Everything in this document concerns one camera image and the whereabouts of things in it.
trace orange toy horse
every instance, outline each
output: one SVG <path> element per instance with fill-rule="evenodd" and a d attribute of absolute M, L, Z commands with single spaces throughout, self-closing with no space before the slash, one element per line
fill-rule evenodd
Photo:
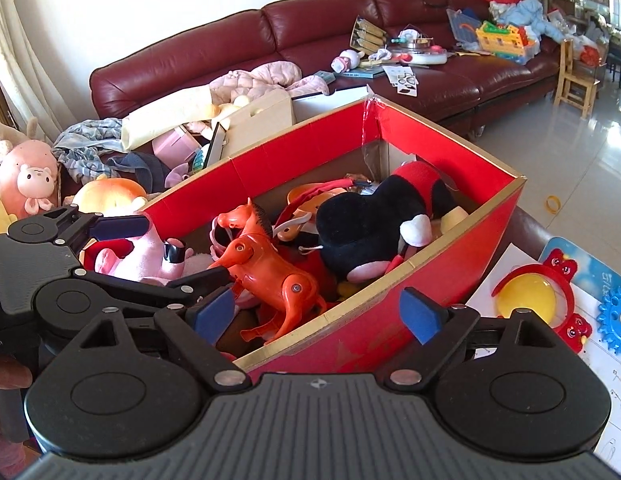
<path fill-rule="evenodd" d="M 267 343 L 294 330 L 315 305 L 319 305 L 319 315 L 326 312 L 315 277 L 284 260 L 273 247 L 273 226 L 262 208 L 248 199 L 248 204 L 220 214 L 217 223 L 242 232 L 209 269 L 226 267 L 236 281 L 235 295 L 246 289 L 284 314 L 284 322 Z M 260 333 L 262 328 L 266 331 L 273 326 L 273 320 L 251 332 Z"/>

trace red leather sofa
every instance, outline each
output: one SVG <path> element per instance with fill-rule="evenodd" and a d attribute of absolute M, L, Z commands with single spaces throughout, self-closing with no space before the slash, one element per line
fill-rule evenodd
<path fill-rule="evenodd" d="M 414 25 L 450 49 L 455 44 L 446 9 L 470 7 L 489 17 L 484 0 L 283 0 L 192 28 L 95 70 L 90 77 L 100 117 L 122 118 L 182 88 L 207 84 L 229 70 L 252 70 L 275 60 L 297 63 L 304 75 L 330 70 L 348 48 L 358 15 L 397 34 Z M 495 57 L 453 57 L 415 68 L 417 97 L 398 94 L 385 77 L 337 78 L 331 88 L 370 83 L 373 90 L 431 121 L 466 135 L 553 90 L 558 45 L 543 38 L 542 52 L 526 65 Z"/>

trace logo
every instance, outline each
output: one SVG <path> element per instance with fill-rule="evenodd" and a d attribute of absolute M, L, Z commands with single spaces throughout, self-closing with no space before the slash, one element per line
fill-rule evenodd
<path fill-rule="evenodd" d="M 310 386 L 312 386 L 316 390 L 322 390 L 322 389 L 324 389 L 325 387 L 327 387 L 331 383 L 326 382 L 324 379 L 318 377 L 317 379 L 313 379 L 308 384 L 310 384 Z"/>

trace window curtain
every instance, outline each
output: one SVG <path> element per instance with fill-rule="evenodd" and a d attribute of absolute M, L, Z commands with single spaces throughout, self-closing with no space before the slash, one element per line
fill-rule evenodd
<path fill-rule="evenodd" d="M 50 144 L 78 122 L 34 54 L 14 0 L 0 0 L 0 84 L 22 131 L 37 117 L 40 140 Z"/>

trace toy horse mane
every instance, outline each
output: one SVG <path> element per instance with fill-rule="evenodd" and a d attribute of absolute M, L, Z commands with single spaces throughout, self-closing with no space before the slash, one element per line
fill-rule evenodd
<path fill-rule="evenodd" d="M 268 219 L 268 215 L 266 211 L 261 206 L 258 206 L 255 202 L 252 203 L 253 210 L 255 211 L 255 216 L 257 217 L 257 224 L 264 230 L 264 232 L 272 237 L 273 236 L 273 224 L 271 224 L 270 219 Z"/>

